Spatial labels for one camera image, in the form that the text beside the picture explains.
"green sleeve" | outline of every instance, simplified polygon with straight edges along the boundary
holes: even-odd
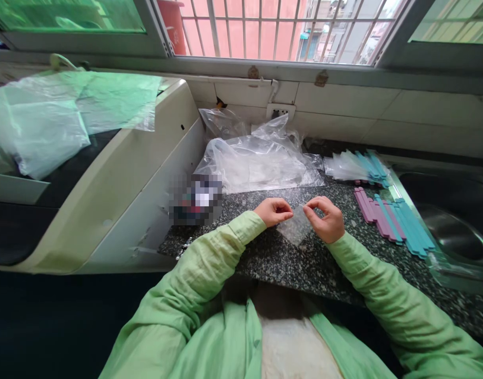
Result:
[[[483,348],[350,234],[327,245],[394,342],[406,378],[483,378]]]
[[[245,245],[265,229],[249,211],[195,240],[122,328],[100,378],[167,377]]]

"finger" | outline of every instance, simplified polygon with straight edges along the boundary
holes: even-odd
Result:
[[[317,216],[317,214],[313,211],[312,208],[305,205],[303,207],[303,211],[306,217],[308,218],[308,220],[310,221],[311,226],[315,228],[320,225],[320,223],[322,222],[322,219],[319,216]]]
[[[326,214],[329,214],[336,209],[336,207],[332,203],[332,201],[330,201],[325,196],[319,196],[319,197],[313,198],[312,200],[310,200],[306,203],[306,206],[308,206],[312,209],[318,208],[321,211],[325,212]]]
[[[292,213],[292,208],[290,207],[289,203],[287,203],[281,197],[275,197],[275,198],[273,198],[272,199],[272,204],[273,204],[275,210],[277,208],[280,208],[280,210],[282,212],[290,212],[290,213]]]
[[[275,213],[275,220],[276,222],[283,222],[283,221],[286,221],[290,218],[293,217],[293,213],[291,212],[284,212],[284,213]]]

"clear plastic wrapper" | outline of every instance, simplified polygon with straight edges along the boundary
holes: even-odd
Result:
[[[339,180],[369,180],[368,171],[350,151],[333,154],[333,177]]]
[[[313,164],[313,167],[324,170],[324,160],[320,154],[304,153],[303,155],[310,160],[310,162]]]
[[[13,157],[22,175],[41,180],[88,145],[74,101],[9,108],[0,98],[0,146]]]
[[[225,194],[324,185],[313,163],[285,132],[288,116],[275,118],[252,135],[212,139],[196,174],[220,175]]]
[[[334,158],[324,157],[324,172],[328,176],[334,176]]]
[[[312,226],[303,211],[304,204],[298,205],[293,211],[294,216],[277,226],[279,231],[294,246],[299,246],[303,239],[311,232]]]
[[[231,139],[250,134],[250,125],[229,109],[199,109],[208,139]]]
[[[97,72],[43,73],[0,87],[0,147],[22,175],[41,180],[118,128],[153,131],[161,78]]]

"countertop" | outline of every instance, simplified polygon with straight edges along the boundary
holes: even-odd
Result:
[[[380,236],[375,225],[364,222],[354,196],[354,185],[324,176],[325,186],[276,189],[224,195],[221,216],[209,226],[173,226],[160,252],[177,256],[189,237],[196,239],[241,213],[253,210],[267,197],[283,197],[294,209],[315,196],[327,196],[342,210],[345,229],[373,255],[397,267],[403,278],[445,311],[452,320],[474,336],[483,337],[483,296],[442,287],[431,276],[426,262]],[[379,188],[365,187],[369,196]],[[324,243],[311,231],[299,247],[269,228],[247,245],[236,272],[265,282],[294,288],[353,305],[365,306],[362,296],[343,276]]]

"stainless steel sink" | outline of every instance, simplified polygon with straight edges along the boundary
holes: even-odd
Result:
[[[483,294],[483,175],[395,164],[391,176],[392,197],[405,198],[438,246],[428,258],[435,278]]]

